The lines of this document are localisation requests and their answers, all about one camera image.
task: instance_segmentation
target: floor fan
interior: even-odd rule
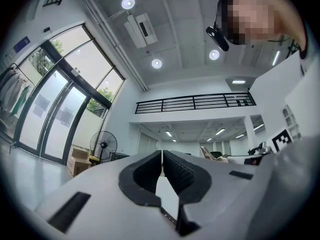
[[[111,157],[116,153],[118,147],[116,137],[109,131],[99,131],[92,136],[90,141],[91,153],[102,161],[111,161]]]

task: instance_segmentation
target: ceiling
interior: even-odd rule
[[[254,128],[263,124],[260,115],[252,116],[251,120]],[[157,135],[163,141],[178,142],[206,142],[209,138],[212,138],[211,142],[227,141],[246,133],[244,120],[241,117],[174,123],[154,122],[140,124],[139,127]],[[216,135],[222,128],[225,131]],[[172,137],[169,137],[166,131],[169,131]]]
[[[121,11],[122,0],[95,0],[108,17]],[[136,70],[147,85],[194,77],[223,76],[256,78],[272,68],[277,51],[278,63],[288,53],[291,39],[283,42],[263,42],[256,45],[230,45],[228,52],[220,50],[205,33],[212,26],[218,0],[135,0],[130,13],[135,17],[147,13],[158,42],[136,48],[124,23],[127,14],[108,21]],[[217,49],[220,57],[210,60],[210,51]],[[162,67],[151,66],[160,59]]]

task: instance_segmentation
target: glossy floor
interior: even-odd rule
[[[11,182],[17,198],[23,205],[34,210],[51,192],[72,177],[66,166],[50,162],[13,148],[0,137],[1,164]]]

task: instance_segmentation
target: neck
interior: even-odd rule
[[[306,49],[306,36],[303,21],[296,7],[290,0],[270,0],[277,10],[280,18],[280,28],[278,33],[288,35],[293,38],[300,49]]]

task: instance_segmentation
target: column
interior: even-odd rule
[[[249,149],[252,150],[258,146],[256,133],[254,131],[254,125],[252,124],[250,115],[246,115],[243,119],[246,135],[248,138],[248,146]]]

